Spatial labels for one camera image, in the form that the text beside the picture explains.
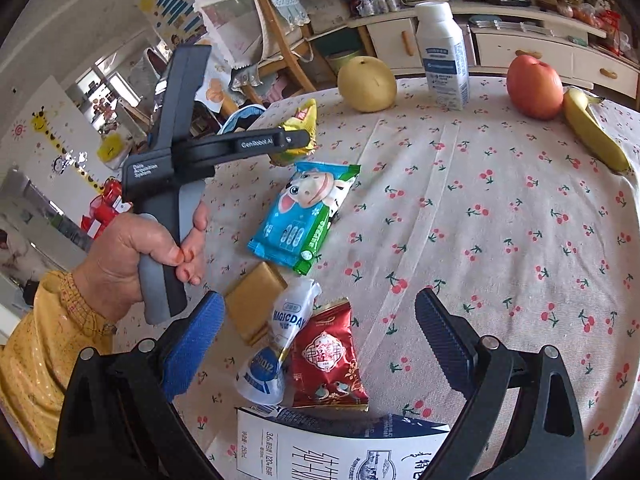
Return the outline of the yellow sleeve forearm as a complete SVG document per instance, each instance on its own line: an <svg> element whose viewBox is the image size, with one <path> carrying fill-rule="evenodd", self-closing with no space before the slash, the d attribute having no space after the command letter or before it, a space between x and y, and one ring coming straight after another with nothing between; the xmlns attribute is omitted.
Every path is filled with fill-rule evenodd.
<svg viewBox="0 0 640 480"><path fill-rule="evenodd" d="M113 348L115 325L82 298L73 275L52 271L34 308L1 346L1 411L36 453L54 454L58 422L79 353Z"/></svg>

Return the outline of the person left hand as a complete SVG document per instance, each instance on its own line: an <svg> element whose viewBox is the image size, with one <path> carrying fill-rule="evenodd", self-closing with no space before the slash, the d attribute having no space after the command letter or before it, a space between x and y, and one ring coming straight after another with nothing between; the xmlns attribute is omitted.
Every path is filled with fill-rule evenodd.
<svg viewBox="0 0 640 480"><path fill-rule="evenodd" d="M200 284L205 274L208 220L207 205L200 203L189 234L176 243L161 224L137 214L121 214L73 270L78 292L92 310L118 322L142 300L138 265L143 256L169 266L180 282Z"/></svg>

